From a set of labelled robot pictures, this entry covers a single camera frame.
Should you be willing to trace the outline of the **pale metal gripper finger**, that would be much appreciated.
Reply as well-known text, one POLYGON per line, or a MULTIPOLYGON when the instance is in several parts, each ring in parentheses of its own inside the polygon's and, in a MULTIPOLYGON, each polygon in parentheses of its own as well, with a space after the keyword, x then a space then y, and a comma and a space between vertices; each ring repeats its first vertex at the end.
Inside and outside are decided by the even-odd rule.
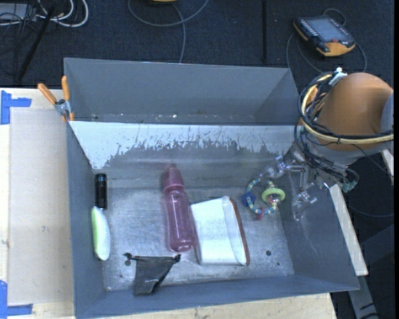
POLYGON ((294 220, 300 221, 303 217, 303 213, 316 202, 317 198, 311 196, 307 191, 302 191, 297 194, 291 202, 291 209, 294 220))
POLYGON ((289 170, 289 164, 284 160, 283 156, 277 156, 265 168, 265 176, 269 179, 279 179, 289 170))

